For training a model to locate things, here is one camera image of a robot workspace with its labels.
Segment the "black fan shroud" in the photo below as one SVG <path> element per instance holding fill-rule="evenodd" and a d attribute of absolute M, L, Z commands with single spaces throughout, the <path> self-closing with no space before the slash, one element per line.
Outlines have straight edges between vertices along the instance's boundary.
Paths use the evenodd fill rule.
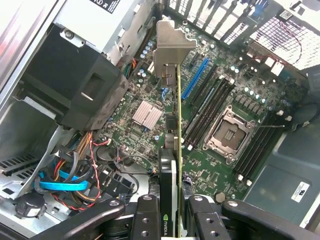
<path fill-rule="evenodd" d="M 102 54 L 62 38 L 53 26 L 22 76 L 23 96 L 78 131 L 99 130 L 129 87 L 121 71 Z"/>

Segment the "black open PC case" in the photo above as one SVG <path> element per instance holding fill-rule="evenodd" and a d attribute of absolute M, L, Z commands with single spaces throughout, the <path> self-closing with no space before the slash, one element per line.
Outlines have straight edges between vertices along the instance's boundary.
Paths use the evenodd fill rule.
<path fill-rule="evenodd" d="M 54 20 L 65 1 L 0 0 L 0 110 L 16 99 L 31 102 L 55 118 L 53 112 L 22 95 L 21 85 L 50 29 L 59 27 Z M 320 227 L 320 0 L 158 0 L 137 45 L 126 50 L 114 46 L 108 53 L 97 51 L 121 71 L 129 85 L 125 70 L 137 68 L 151 37 L 156 38 L 151 51 L 156 76 L 153 52 L 157 23 L 162 19 L 173 20 L 176 29 L 187 21 L 218 47 L 243 51 L 259 71 L 281 82 L 295 80 L 306 89 L 288 123 L 278 126 L 280 135 L 256 165 L 245 194 L 225 196 L 307 230 L 309 240 L 320 240 L 320 233 L 315 232 Z M 95 50 L 70 30 L 59 28 L 62 38 L 76 47 L 87 45 Z M 111 138 L 104 136 L 111 117 L 100 129 L 74 129 L 52 163 L 39 171 L 27 192 L 45 199 L 46 210 L 39 218 L 16 217 L 16 201 L 21 196 L 0 196 L 0 240 L 58 240 L 71 230 L 67 223 L 72 217 L 89 210 L 121 216 L 123 208 L 148 192 L 150 177 L 160 179 L 160 170 L 142 172 L 136 163 L 124 171 L 118 158 L 98 161 L 97 149 L 111 143 Z"/>

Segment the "blue expansion slot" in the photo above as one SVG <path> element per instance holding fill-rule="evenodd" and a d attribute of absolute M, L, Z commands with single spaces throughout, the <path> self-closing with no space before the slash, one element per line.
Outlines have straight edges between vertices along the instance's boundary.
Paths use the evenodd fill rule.
<path fill-rule="evenodd" d="M 182 100 L 186 100 L 189 97 L 189 95 L 192 92 L 193 88 L 195 87 L 195 85 L 197 84 L 198 80 L 201 78 L 203 72 L 207 68 L 207 65 L 208 65 L 209 61 L 210 60 L 208 58 L 205 58 L 203 60 L 203 62 L 201 63 L 200 67 L 198 68 L 197 72 L 195 73 L 195 75 L 193 76 L 192 80 L 188 84 L 187 88 L 183 92 L 183 94 L 181 96 Z"/>

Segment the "CPU socket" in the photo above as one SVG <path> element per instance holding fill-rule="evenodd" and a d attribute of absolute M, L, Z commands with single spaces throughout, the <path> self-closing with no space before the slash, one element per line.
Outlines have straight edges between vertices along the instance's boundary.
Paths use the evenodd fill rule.
<path fill-rule="evenodd" d="M 254 119 L 246 120 L 228 105 L 205 136 L 202 149 L 214 151 L 225 159 L 226 165 L 231 165 L 251 139 L 255 126 Z"/>

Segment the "silver chipset heatsink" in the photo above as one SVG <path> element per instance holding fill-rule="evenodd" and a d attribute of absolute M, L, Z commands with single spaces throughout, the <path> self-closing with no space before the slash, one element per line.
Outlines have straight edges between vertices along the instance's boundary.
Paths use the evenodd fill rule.
<path fill-rule="evenodd" d="M 143 100 L 134 113 L 132 120 L 149 130 L 153 130 L 162 114 L 162 110 Z"/>

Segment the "slotted grey disk bay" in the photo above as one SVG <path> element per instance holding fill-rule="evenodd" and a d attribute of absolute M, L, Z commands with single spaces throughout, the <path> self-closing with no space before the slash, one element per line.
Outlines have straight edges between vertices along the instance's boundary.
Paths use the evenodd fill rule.
<path fill-rule="evenodd" d="M 0 110 L 0 197 L 14 200 L 33 188 L 75 130 L 29 101 L 10 99 Z"/>

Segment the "green motherboard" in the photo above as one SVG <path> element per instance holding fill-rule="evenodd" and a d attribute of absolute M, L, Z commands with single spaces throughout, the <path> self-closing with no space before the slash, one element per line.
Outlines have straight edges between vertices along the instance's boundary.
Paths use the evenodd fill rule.
<path fill-rule="evenodd" d="M 306 95 L 306 89 L 295 80 L 285 82 L 272 73 L 259 71 L 243 51 L 231 52 L 192 28 L 187 21 L 178 24 L 197 46 L 180 67 L 181 96 L 205 58 L 206 69 L 186 100 L 181 99 L 182 173 L 192 180 L 192 189 L 213 196 L 242 197 L 250 186 L 251 174 L 263 159 L 266 150 L 280 135 L 280 124 L 286 124 L 294 107 Z M 125 70 L 129 88 L 103 132 L 109 145 L 96 151 L 97 160 L 109 163 L 119 159 L 122 170 L 138 164 L 142 172 L 157 173 L 160 169 L 159 149 L 165 143 L 166 114 L 172 111 L 173 91 L 161 86 L 154 73 L 151 51 L 156 37 L 150 38 L 134 71 Z M 142 101 L 163 111 L 153 130 L 132 120 Z M 212 150 L 203 150 L 204 139 L 228 105 L 246 120 L 254 119 L 252 137 L 239 158 L 227 165 L 225 158 Z"/>

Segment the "black round speaker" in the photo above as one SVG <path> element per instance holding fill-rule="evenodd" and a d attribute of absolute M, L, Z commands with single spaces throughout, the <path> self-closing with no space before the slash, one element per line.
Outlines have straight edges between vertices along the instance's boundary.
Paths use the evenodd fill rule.
<path fill-rule="evenodd" d="M 46 209 L 43 195 L 37 192 L 29 192 L 16 200 L 15 216 L 19 219 L 39 218 Z"/>

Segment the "grey power supply unit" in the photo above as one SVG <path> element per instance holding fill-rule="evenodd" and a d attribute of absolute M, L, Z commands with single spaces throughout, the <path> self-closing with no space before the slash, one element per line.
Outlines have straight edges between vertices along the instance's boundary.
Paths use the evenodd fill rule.
<path fill-rule="evenodd" d="M 127 50 L 146 33 L 159 0 L 66 0 L 53 23 L 70 30 L 99 53 Z"/>

